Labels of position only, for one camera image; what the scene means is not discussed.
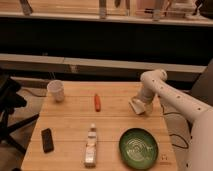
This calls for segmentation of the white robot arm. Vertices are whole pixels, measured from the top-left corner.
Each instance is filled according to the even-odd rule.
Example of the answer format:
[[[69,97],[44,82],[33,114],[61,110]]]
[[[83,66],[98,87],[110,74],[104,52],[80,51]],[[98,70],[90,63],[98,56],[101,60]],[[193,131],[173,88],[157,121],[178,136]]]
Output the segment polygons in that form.
[[[139,99],[149,104],[159,95],[192,123],[185,171],[213,171],[213,107],[173,88],[166,80],[163,69],[142,73]]]

